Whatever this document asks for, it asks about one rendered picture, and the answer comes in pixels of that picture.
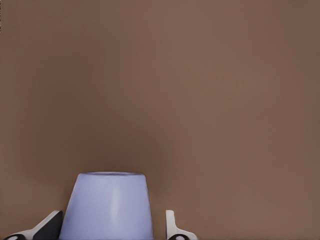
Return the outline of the light blue cup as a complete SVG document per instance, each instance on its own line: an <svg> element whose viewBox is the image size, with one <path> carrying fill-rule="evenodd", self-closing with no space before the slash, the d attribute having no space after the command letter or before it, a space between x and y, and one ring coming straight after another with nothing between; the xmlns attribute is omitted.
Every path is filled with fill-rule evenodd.
<svg viewBox="0 0 320 240"><path fill-rule="evenodd" d="M77 176L59 240L153 240L146 177L134 172Z"/></svg>

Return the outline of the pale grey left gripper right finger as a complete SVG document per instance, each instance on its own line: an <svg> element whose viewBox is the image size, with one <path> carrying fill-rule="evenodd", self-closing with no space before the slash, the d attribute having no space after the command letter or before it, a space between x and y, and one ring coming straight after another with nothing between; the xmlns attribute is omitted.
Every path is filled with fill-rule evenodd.
<svg viewBox="0 0 320 240"><path fill-rule="evenodd" d="M166 210L165 217L166 240L198 240L198 237L193 232L177 227L173 210Z"/></svg>

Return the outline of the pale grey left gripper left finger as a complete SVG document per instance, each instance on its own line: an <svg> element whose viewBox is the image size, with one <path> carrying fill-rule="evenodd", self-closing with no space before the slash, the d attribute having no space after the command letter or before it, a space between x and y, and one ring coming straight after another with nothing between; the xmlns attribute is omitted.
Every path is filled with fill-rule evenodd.
<svg viewBox="0 0 320 240"><path fill-rule="evenodd" d="M13 233L3 240L58 240L63 224L63 211L54 210L35 227Z"/></svg>

